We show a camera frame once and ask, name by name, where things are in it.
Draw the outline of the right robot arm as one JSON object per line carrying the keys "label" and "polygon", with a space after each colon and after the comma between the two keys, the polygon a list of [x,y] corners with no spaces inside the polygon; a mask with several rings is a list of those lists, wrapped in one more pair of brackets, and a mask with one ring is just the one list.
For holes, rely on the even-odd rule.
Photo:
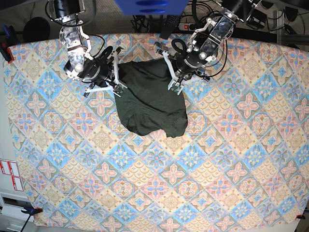
{"label": "right robot arm", "polygon": [[127,88],[119,79],[118,55],[122,48],[102,47],[92,55],[90,36],[83,30],[88,23],[79,19],[84,11],[84,3],[79,0],[49,0],[45,5],[48,18],[61,26],[59,39],[69,58],[64,71],[71,80],[89,85],[85,97],[98,91],[111,91],[120,97]]}

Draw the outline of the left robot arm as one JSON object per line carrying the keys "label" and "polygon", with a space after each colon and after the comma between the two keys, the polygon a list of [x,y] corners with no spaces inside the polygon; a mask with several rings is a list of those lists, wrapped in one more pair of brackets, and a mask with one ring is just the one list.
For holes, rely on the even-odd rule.
{"label": "left robot arm", "polygon": [[216,60],[221,43],[227,42],[237,22],[245,22],[250,18],[259,3],[259,0],[223,0],[219,3],[222,11],[210,15],[204,26],[197,25],[187,42],[181,39],[171,41],[176,52],[174,55],[159,48],[157,51],[163,56],[171,75],[168,89],[181,92],[183,82],[190,80],[193,75],[206,81],[214,77],[214,74],[202,74],[201,70]]}

